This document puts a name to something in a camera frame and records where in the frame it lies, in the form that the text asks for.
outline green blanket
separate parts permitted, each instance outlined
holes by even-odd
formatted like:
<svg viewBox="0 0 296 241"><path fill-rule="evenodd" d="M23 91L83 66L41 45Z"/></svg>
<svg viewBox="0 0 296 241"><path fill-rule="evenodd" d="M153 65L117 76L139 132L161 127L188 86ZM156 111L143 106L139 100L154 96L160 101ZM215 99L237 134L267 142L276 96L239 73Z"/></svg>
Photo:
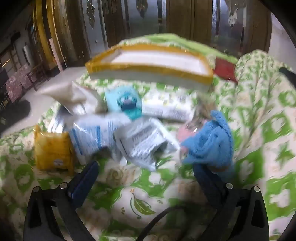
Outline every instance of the green blanket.
<svg viewBox="0 0 296 241"><path fill-rule="evenodd" d="M204 54L214 67L219 56L236 63L204 45L172 34L144 36L120 44L137 42L175 45ZM284 66L265 52L253 51L236 63L236 86L214 76L212 98L228 120L235 140L234 162L236 187L260 187L269 220L271 240L276 240L289 223L296 208L296 92L288 80L278 73ZM133 84L144 95L150 89L186 92L196 103L196 91L159 83L123 80L90 80L84 74L80 84L95 88L102 96L107 88ZM55 103L40 121L43 130L59 107ZM179 123L163 121L176 134ZM42 189L69 182L66 172L42 172L34 162L33 129L25 128L0 139L0 197L7 204L9 220L21 240L26 206L33 187ZM194 239L206 228L214 210L195 180L192 167L181 165L173 156L159 159L156 172L133 164L119 166L109 157L97 156L100 174L82 208L77 212L96 240L132 240L165 208L186 203L192 205L195 219L187 235ZM83 169L77 166L76 171ZM60 218L57 218L65 239L70 240ZM173 240L182 228L185 214L175 212L164 217L145 239Z"/></svg>

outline blue towel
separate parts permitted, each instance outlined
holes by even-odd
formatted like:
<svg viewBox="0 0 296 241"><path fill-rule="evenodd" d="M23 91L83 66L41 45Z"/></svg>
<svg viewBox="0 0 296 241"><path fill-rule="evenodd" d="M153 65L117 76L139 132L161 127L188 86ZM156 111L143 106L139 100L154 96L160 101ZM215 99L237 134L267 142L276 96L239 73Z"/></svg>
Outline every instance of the blue towel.
<svg viewBox="0 0 296 241"><path fill-rule="evenodd" d="M207 164L216 168L228 167L223 172L217 172L222 180L226 181L231 178L234 171L233 138L223 113L212 110L211 117L213 120L208 121L195 136L181 143L189 150L183 163Z"/></svg>

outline screw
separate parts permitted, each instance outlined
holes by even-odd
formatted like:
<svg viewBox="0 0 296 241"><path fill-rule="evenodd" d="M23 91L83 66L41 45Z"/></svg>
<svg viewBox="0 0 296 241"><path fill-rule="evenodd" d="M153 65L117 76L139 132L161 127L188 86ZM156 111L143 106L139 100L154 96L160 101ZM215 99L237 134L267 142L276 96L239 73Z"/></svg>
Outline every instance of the screw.
<svg viewBox="0 0 296 241"><path fill-rule="evenodd" d="M40 190L40 187L38 186L33 188L33 192L38 192L39 190Z"/></svg>
<svg viewBox="0 0 296 241"><path fill-rule="evenodd" d="M65 189L68 186L68 183L61 183L59 186L61 189Z"/></svg>
<svg viewBox="0 0 296 241"><path fill-rule="evenodd" d="M260 191L260 188L257 187L257 186L253 187L253 189L254 189L255 192L259 192Z"/></svg>
<svg viewBox="0 0 296 241"><path fill-rule="evenodd" d="M233 188L233 185L231 183L226 183L225 186L228 188L228 189L232 189Z"/></svg>

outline wire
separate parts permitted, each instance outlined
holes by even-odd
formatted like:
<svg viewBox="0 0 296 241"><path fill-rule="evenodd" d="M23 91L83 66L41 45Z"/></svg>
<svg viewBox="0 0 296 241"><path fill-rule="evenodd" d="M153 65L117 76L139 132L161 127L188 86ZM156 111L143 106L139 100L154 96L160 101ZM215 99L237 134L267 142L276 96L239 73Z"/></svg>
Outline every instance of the wire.
<svg viewBox="0 0 296 241"><path fill-rule="evenodd" d="M152 219L152 221L140 233L140 235L138 236L138 238L136 239L136 241L143 241L143 239L148 235L148 233L157 224L157 222L159 222L169 212L174 211L176 209L183 209L185 211L187 210L186 206L168 207L167 209L165 209L164 211L162 211L160 214L158 214L154 219ZM186 230L184 230L183 232L181 232L180 236L177 238L177 241L180 240L183 237L183 235L186 232Z"/></svg>

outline bedsheet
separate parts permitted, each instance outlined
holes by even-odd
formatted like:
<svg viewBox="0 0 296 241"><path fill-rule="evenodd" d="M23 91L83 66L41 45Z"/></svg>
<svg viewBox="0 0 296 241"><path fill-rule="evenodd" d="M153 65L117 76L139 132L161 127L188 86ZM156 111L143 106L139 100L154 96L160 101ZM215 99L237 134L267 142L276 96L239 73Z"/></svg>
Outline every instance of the bedsheet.
<svg viewBox="0 0 296 241"><path fill-rule="evenodd" d="M236 63L238 85L214 76L211 96L228 120L235 141L234 186L260 187L268 214L270 240L276 240L289 223L296 208L296 91L287 78L278 73L287 67L263 51L253 51L238 61L216 50L184 40L176 35L150 35L124 40L120 44L138 42L175 45L200 51L211 67L219 56ZM144 95L150 89L187 93L196 103L196 91L161 83L141 83L136 80L90 80L87 73L78 83L94 88L104 97L104 91L119 85L130 85ZM59 103L55 102L39 125L48 127ZM176 135L179 123L162 120ZM22 239L26 207L33 187L55 188L69 182L67 172L39 171L34 162L33 128L28 127L0 139L0 198L7 204L9 220L17 238ZM190 165L181 165L174 156L158 160L156 172L131 163L119 166L111 158L97 155L99 176L82 208L81 220L95 240L135 240L141 230L169 206L186 203L192 206L192 228L186 238L199 236L211 221L215 210L207 205ZM83 166L76 166L80 172ZM174 240L182 229L185 214L176 211L166 215L152 229L145 241ZM58 224L66 240L63 222Z"/></svg>

